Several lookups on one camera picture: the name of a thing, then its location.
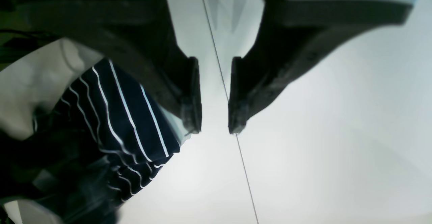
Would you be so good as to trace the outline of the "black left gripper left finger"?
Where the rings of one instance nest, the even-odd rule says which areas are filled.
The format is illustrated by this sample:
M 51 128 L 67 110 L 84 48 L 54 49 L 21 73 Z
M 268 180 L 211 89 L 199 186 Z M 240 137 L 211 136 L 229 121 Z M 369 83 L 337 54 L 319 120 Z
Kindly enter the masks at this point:
M 168 0 L 1 0 L 34 32 L 66 37 L 128 72 L 193 134 L 201 131 L 199 66 L 177 44 Z

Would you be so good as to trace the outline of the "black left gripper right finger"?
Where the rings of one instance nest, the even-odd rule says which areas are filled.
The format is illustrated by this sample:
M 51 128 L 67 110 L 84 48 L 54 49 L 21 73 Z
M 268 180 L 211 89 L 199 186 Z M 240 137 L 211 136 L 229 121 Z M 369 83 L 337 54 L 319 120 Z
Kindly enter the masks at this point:
M 264 0 L 255 42 L 234 57 L 228 128 L 241 133 L 268 107 L 345 42 L 370 30 L 403 25 L 416 0 Z

